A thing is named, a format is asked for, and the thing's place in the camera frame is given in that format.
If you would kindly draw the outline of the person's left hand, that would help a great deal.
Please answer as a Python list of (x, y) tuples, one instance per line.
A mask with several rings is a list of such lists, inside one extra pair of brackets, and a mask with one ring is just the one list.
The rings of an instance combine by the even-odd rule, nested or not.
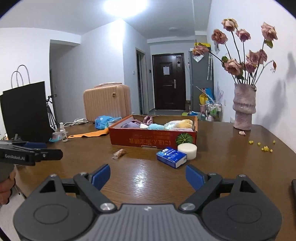
[(6, 205), (9, 203), (10, 196), (12, 194), (12, 188), (14, 187), (16, 181), (16, 172), (13, 170), (7, 180), (1, 182), (0, 185), (0, 203), (1, 205)]

